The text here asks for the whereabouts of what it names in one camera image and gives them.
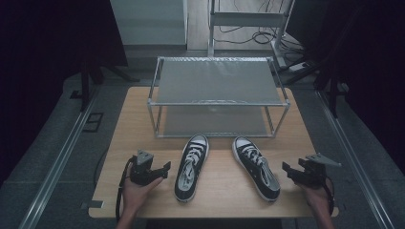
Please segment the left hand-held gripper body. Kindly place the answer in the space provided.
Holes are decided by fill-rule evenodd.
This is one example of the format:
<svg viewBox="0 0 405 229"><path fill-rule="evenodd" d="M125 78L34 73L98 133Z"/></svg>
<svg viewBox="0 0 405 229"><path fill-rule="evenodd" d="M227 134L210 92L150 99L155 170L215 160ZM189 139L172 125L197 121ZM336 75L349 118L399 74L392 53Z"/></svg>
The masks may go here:
<svg viewBox="0 0 405 229"><path fill-rule="evenodd" d="M148 185L154 178L155 174L163 173L162 168L152 170L154 156L143 150L138 150L138 154L133 156L133 165L130 172L130 179L138 185Z"/></svg>

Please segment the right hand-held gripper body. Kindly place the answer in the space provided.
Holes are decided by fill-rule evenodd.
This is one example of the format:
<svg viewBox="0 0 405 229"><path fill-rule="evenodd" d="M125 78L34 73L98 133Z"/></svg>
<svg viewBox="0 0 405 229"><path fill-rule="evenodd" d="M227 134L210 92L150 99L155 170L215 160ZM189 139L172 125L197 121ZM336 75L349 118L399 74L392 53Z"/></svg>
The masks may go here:
<svg viewBox="0 0 405 229"><path fill-rule="evenodd" d="M327 177L326 166L341 167L340 162L336 162L320 153L299 158L298 164L304 168L297 181L310 188L319 188Z"/></svg>

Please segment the black canvas sneaker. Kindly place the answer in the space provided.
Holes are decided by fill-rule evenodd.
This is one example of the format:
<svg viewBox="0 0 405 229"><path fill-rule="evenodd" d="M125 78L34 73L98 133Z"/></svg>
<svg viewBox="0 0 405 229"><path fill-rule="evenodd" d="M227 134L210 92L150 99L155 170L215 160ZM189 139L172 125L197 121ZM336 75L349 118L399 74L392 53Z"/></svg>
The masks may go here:
<svg viewBox="0 0 405 229"><path fill-rule="evenodd" d="M209 143L204 135L194 135L185 144L174 189L177 201L188 202L194 197L208 152Z"/></svg>
<svg viewBox="0 0 405 229"><path fill-rule="evenodd" d="M281 187L259 148L248 138L238 136L232 143L232 152L252 178L259 196L267 202L275 201Z"/></svg>

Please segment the metal shoe rack grey shelves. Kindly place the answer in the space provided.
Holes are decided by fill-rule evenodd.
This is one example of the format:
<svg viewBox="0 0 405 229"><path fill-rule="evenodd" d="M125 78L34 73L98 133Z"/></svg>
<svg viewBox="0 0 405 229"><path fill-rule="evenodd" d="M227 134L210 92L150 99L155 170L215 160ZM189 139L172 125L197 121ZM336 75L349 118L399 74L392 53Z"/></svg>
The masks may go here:
<svg viewBox="0 0 405 229"><path fill-rule="evenodd" d="M270 57L160 57L147 98L156 137L275 137L289 106Z"/></svg>

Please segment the person's left hand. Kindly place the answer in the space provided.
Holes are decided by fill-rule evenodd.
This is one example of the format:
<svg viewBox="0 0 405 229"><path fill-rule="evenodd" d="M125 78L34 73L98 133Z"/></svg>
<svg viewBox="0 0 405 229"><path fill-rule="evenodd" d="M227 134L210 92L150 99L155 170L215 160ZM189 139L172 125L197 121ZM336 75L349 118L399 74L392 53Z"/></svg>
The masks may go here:
<svg viewBox="0 0 405 229"><path fill-rule="evenodd" d="M123 186L122 215L135 215L147 200L149 193L160 185L162 181L163 178L159 177L151 183L142 186L127 178Z"/></svg>

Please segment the person's right hand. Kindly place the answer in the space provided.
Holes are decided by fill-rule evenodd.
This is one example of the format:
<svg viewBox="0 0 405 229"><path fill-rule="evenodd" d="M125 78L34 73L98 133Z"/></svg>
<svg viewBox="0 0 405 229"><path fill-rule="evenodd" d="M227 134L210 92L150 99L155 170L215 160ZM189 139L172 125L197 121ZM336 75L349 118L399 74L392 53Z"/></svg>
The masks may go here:
<svg viewBox="0 0 405 229"><path fill-rule="evenodd" d="M303 184L298 184L304 191L304 195L310 209L315 213L330 212L329 199L326 191L323 188L311 189Z"/></svg>

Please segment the black floor socket plate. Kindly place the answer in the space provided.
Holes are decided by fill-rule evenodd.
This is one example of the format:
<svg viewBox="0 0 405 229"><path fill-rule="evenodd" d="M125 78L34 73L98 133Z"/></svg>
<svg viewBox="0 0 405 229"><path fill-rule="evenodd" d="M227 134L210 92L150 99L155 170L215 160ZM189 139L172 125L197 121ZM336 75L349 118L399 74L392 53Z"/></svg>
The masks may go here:
<svg viewBox="0 0 405 229"><path fill-rule="evenodd" d="M83 133L97 133L104 113L90 113L82 129Z"/></svg>

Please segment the black stand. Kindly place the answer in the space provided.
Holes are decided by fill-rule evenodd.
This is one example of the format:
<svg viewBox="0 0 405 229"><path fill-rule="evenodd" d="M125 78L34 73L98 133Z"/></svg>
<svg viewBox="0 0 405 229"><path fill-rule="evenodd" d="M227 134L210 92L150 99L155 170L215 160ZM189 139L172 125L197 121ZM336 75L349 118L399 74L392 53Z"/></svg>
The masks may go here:
<svg viewBox="0 0 405 229"><path fill-rule="evenodd" d="M319 75L313 82L313 87L316 91L322 91L326 87L329 87L328 106L332 115L337 118L336 103L339 95L344 95L344 92L340 92L338 88L339 78L337 74L337 65L333 56L327 56L319 62L306 67L302 72L296 74L291 79L284 81L285 85L292 85L301 79L309 76L312 73L319 72Z"/></svg>
<svg viewBox="0 0 405 229"><path fill-rule="evenodd" d="M81 100L81 112L83 112L90 104L90 80L93 80L97 85L104 82L104 76L101 72L102 67L127 81L139 82L139 79L130 76L128 73L125 73L118 67L113 66L104 60L97 58L84 59L81 62L80 67L81 91L73 91L71 94L71 98Z"/></svg>

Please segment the white power strip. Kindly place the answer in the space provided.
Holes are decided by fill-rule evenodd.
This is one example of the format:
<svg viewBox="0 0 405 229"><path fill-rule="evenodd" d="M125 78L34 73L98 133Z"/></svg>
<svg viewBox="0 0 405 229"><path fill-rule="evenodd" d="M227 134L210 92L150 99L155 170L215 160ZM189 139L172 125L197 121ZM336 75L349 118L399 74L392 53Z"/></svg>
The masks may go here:
<svg viewBox="0 0 405 229"><path fill-rule="evenodd" d="M309 64L307 62L301 62L292 66L289 66L288 69L293 72L303 71Z"/></svg>

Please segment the dark curtain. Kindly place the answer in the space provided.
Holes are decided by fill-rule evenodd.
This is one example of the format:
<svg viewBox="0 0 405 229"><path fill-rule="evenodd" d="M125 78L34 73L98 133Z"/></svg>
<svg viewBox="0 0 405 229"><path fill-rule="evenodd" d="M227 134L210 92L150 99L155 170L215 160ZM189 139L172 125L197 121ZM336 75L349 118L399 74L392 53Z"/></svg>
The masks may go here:
<svg viewBox="0 0 405 229"><path fill-rule="evenodd" d="M0 0L0 186L36 139L63 91L86 67L127 59L112 0Z"/></svg>
<svg viewBox="0 0 405 229"><path fill-rule="evenodd" d="M295 0L287 33L321 66L405 174L405 0Z"/></svg>

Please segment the white cabinet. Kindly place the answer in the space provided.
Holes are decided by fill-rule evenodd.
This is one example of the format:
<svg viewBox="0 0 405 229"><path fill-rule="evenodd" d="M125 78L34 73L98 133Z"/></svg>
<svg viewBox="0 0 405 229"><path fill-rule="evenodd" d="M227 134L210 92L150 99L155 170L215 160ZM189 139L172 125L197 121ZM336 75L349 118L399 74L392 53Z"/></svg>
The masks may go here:
<svg viewBox="0 0 405 229"><path fill-rule="evenodd" d="M110 0L124 45L187 43L187 0Z"/></svg>

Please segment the white metal stand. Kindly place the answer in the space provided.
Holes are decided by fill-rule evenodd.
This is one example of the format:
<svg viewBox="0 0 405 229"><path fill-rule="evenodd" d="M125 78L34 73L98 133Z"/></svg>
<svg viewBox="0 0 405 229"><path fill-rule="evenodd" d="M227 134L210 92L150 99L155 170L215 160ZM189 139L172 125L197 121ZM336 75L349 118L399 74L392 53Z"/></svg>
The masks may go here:
<svg viewBox="0 0 405 229"><path fill-rule="evenodd" d="M275 59L281 69L286 69L287 64L280 51L282 36L285 34L289 14L291 13L294 0L288 0L287 8L283 12L232 12L215 10L216 0L209 0L209 37L207 53L213 56L214 28L219 26L227 27L265 27L275 28L276 38L270 42Z"/></svg>

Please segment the metal floor rail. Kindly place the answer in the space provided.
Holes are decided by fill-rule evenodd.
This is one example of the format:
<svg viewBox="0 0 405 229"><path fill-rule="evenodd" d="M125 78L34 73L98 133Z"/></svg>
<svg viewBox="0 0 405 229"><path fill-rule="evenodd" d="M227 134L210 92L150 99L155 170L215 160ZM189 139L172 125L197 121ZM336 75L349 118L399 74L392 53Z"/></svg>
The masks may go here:
<svg viewBox="0 0 405 229"><path fill-rule="evenodd" d="M38 192L36 193L30 207L19 223L17 229L35 229L72 154L72 151L79 139L80 133L85 126L87 118L94 107L98 94L99 88L95 88L91 91L88 105L82 112L79 113L78 118L75 121L75 125L71 129L67 139L65 140L43 182L41 183Z"/></svg>
<svg viewBox="0 0 405 229"><path fill-rule="evenodd" d="M352 144L349 141L340 121L335 117L329 108L329 103L327 97L322 92L315 92L316 96L322 103L322 108L324 110L325 116L331 125L331 128L336 135L336 138L342 148L343 154L348 161L349 166L365 196L366 201L370 205L373 215L380 227L380 229L395 229L393 221L388 214L388 211L380 198L379 194L376 192L372 180L367 175L365 169L363 168L361 162L359 161Z"/></svg>

